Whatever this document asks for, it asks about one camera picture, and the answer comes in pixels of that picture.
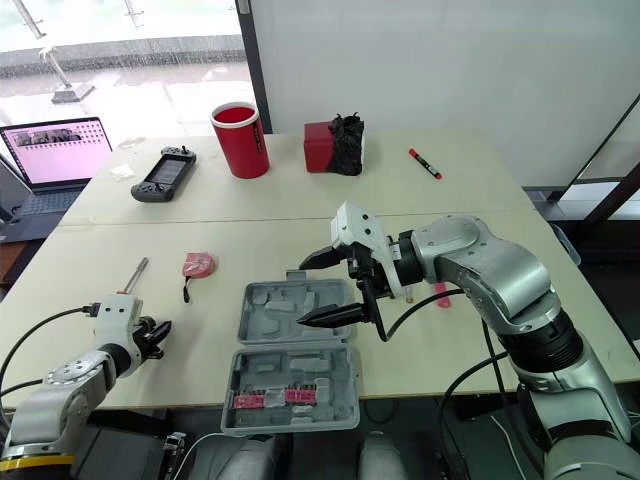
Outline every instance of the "red marker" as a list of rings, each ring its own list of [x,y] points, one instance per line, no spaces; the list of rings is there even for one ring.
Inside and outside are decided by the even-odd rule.
[[[409,149],[409,155],[415,158],[420,165],[422,165],[431,175],[436,177],[437,180],[442,178],[442,174],[433,166],[429,165],[429,163],[420,156],[418,152],[416,152],[413,148]]]

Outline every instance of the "white wire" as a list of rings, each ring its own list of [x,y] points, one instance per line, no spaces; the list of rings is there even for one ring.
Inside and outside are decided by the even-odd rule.
[[[189,455],[191,454],[191,451],[196,448],[196,446],[203,441],[206,438],[210,438],[210,437],[232,437],[232,438],[242,438],[244,437],[244,435],[225,435],[224,433],[207,433],[206,435],[201,436],[198,440],[196,440],[195,442],[193,442],[193,445],[191,445],[191,447],[189,448],[189,450],[187,450],[187,454],[184,456],[184,458],[182,459],[182,462],[180,462],[180,466],[178,467],[178,470],[176,470],[176,474],[173,476],[173,480],[178,480],[178,476],[180,475],[180,472],[182,471],[182,467],[184,467],[184,464],[187,462],[187,458],[189,458]]]
[[[493,420],[493,423],[496,424],[496,426],[500,429],[500,431],[504,435],[504,439],[507,441],[507,445],[509,446],[509,451],[511,452],[511,457],[513,458],[513,462],[516,464],[516,468],[518,469],[518,473],[520,473],[520,477],[522,478],[522,480],[527,480],[527,477],[524,476],[524,472],[522,471],[522,467],[520,466],[520,462],[518,461],[518,457],[516,457],[516,452],[513,450],[513,444],[511,443],[511,438],[509,437],[509,434],[504,429],[504,427],[500,424],[500,422],[496,420],[496,417],[491,415],[491,420]]]

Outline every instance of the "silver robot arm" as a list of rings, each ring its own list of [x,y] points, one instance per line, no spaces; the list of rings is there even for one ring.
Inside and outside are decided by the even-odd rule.
[[[630,422],[615,387],[531,252],[464,215],[447,215],[394,241],[378,219],[349,203],[338,210],[331,232],[332,245],[300,268],[346,259],[364,302],[322,307],[300,323],[373,322],[385,339],[376,298],[402,296],[404,286],[422,280],[456,284],[509,354],[530,433],[548,452],[545,478],[640,479],[640,456],[627,445]]]
[[[0,459],[0,478],[26,478],[41,474],[37,470],[42,468],[60,478],[68,475],[86,421],[116,379],[131,375],[149,358],[162,358],[158,344],[169,334],[171,322],[156,325],[151,317],[139,316],[141,308],[142,301],[133,295],[103,299],[95,349],[49,372],[17,408]]]

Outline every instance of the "laptop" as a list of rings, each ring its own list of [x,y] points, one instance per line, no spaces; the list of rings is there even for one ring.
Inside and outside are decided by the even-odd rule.
[[[46,238],[111,154],[98,117],[0,127],[31,194],[0,243]]]

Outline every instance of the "wire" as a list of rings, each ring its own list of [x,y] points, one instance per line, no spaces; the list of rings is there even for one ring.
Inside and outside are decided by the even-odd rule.
[[[393,417],[396,416],[396,413],[398,413],[398,410],[400,409],[400,400],[398,400],[397,398],[392,398],[392,400],[393,405],[391,406],[391,410],[389,410],[389,413],[387,413],[380,419],[373,418],[371,416],[371,412],[369,412],[369,402],[371,400],[365,400],[364,402],[362,402],[364,407],[364,414],[371,421],[371,423],[375,423],[376,425],[384,425],[385,423],[389,423],[391,420],[393,420]]]
[[[89,308],[90,307],[73,308],[71,310],[65,310],[64,312],[56,313],[55,315],[52,315],[49,318],[45,318],[41,322],[36,323],[33,327],[31,327],[29,330],[27,330],[27,333],[22,335],[22,337],[20,337],[20,339],[11,348],[11,350],[7,354],[6,358],[4,359],[4,362],[2,363],[2,368],[0,368],[0,391],[2,390],[2,381],[4,380],[4,376],[7,373],[7,367],[9,366],[9,362],[11,361],[13,356],[15,355],[16,351],[18,350],[18,348],[20,348],[20,345],[22,345],[24,343],[24,341],[27,338],[29,338],[29,336],[33,332],[38,330],[40,327],[46,325],[47,323],[54,321],[57,318],[64,317],[65,315],[71,315],[72,313],[87,312]],[[2,408],[2,401],[1,400],[0,400],[0,433],[2,433],[2,435],[5,438],[6,438],[7,434],[9,433],[9,419],[7,418],[7,415],[4,412],[4,408]]]
[[[3,390],[2,392],[0,392],[0,397],[9,395],[11,392],[15,392],[16,390],[20,390],[21,388],[32,387],[34,385],[40,385],[41,383],[42,383],[42,380],[29,380],[28,382],[19,383],[17,385],[14,385],[13,387],[9,387],[6,390]]]
[[[447,391],[444,393],[444,396],[442,397],[442,401],[438,406],[438,416],[436,420],[436,433],[437,433],[438,441],[440,442],[440,449],[442,450],[442,456],[444,457],[444,460],[449,466],[449,468],[452,467],[453,462],[451,461],[451,456],[449,455],[449,450],[447,449],[447,445],[444,440],[444,432],[442,430],[445,406],[451,399],[451,396],[453,395],[453,392],[455,391],[455,389],[458,388],[458,386],[462,382],[464,382],[467,378],[469,378],[471,375],[476,373],[478,370],[482,370],[484,367],[486,367],[487,365],[490,365],[493,362],[497,362],[498,360],[507,358],[507,356],[508,356],[507,352],[502,352],[496,355],[495,357],[487,358],[486,360],[483,360],[482,362],[474,365],[470,369],[462,372],[460,376],[456,378],[451,385],[449,385],[449,388],[447,388]],[[451,469],[451,474],[452,474],[452,478],[455,478],[457,476],[455,473],[455,470],[453,469]]]
[[[391,326],[389,331],[385,334],[386,340],[384,338],[382,340],[385,342],[388,342],[389,340],[391,340],[391,337],[393,337],[393,335],[396,333],[396,330],[400,328],[400,325],[402,325],[407,318],[409,318],[411,315],[413,315],[415,312],[420,310],[425,305],[435,302],[436,300],[439,300],[441,298],[449,297],[451,295],[460,295],[461,293],[464,293],[464,290],[460,288],[456,288],[453,290],[447,290],[446,292],[436,293],[435,295],[431,295],[430,297],[425,298],[424,300],[416,303],[413,307],[409,308],[406,312],[400,315],[400,318],[398,318],[398,320],[395,321],[395,323]]]
[[[484,333],[484,339],[487,342],[487,348],[489,349],[489,355],[491,355],[491,357],[495,357],[495,351],[493,349],[493,342],[491,342],[491,337],[489,336],[489,327],[484,322],[484,320],[481,320],[481,322],[482,322],[482,333]],[[534,453],[531,451],[531,448],[529,448],[529,445],[525,441],[524,436],[522,435],[522,432],[520,431],[520,428],[518,428],[518,425],[516,424],[516,420],[515,420],[515,418],[513,416],[513,412],[511,412],[511,406],[509,405],[509,399],[507,398],[507,392],[504,389],[504,382],[502,381],[502,373],[500,373],[500,367],[498,366],[498,362],[496,361],[496,362],[492,362],[492,363],[493,363],[493,371],[496,374],[496,381],[498,382],[498,390],[500,391],[500,399],[502,400],[502,406],[503,406],[503,408],[505,410],[505,413],[507,414],[507,419],[509,420],[509,425],[511,425],[511,429],[513,430],[513,434],[515,435],[516,439],[518,440],[518,443],[522,447],[522,450],[524,451],[525,455],[527,456],[527,458],[531,462],[531,465],[533,465],[533,468],[536,470],[538,475],[540,475],[540,477],[544,477],[544,472],[542,470],[542,465],[540,464],[540,462],[538,461],[538,459],[536,458]]]
[[[436,408],[437,408],[440,405],[438,403],[438,399],[436,397],[433,397],[433,401],[436,404]],[[460,458],[464,458],[464,454],[462,453],[462,450],[460,449],[460,446],[458,445],[458,441],[456,440],[456,437],[453,434],[453,431],[451,430],[451,427],[449,426],[449,422],[447,421],[447,417],[446,416],[442,417],[442,420],[444,421],[444,426],[447,429],[447,433],[451,437],[451,440],[453,442],[453,446],[456,447],[456,452],[458,452],[458,455],[460,456]]]
[[[200,442],[202,442],[203,440],[210,438],[210,437],[234,437],[234,438],[242,438],[244,437],[244,435],[225,435],[224,433],[207,433],[206,435],[201,436],[198,440],[196,440],[195,442],[193,442],[193,445],[191,445],[191,447],[189,448],[189,450],[187,450],[187,454],[184,456],[184,458],[182,459],[182,462],[180,462],[180,466],[178,467],[178,470],[176,470],[176,474],[173,476],[173,480],[178,480],[178,476],[180,475],[180,472],[182,471],[182,467],[184,467],[185,463],[187,463],[187,458],[189,458],[189,455],[191,454],[191,452],[193,451],[194,448],[196,448],[196,446],[198,446],[198,444]]]
[[[516,468],[518,469],[518,473],[520,474],[520,478],[522,478],[522,480],[527,480],[527,477],[524,476],[524,472],[522,471],[522,467],[520,466],[520,462],[518,461],[518,457],[516,457],[516,452],[513,449],[513,444],[511,443],[511,437],[509,437],[509,434],[504,429],[504,427],[500,424],[500,422],[496,420],[496,417],[491,415],[491,420],[493,420],[493,423],[495,423],[496,426],[500,429],[500,431],[502,431],[502,434],[504,435],[504,439],[507,442],[507,446],[509,447],[509,451],[511,452],[511,458],[513,458],[513,463],[516,464]]]

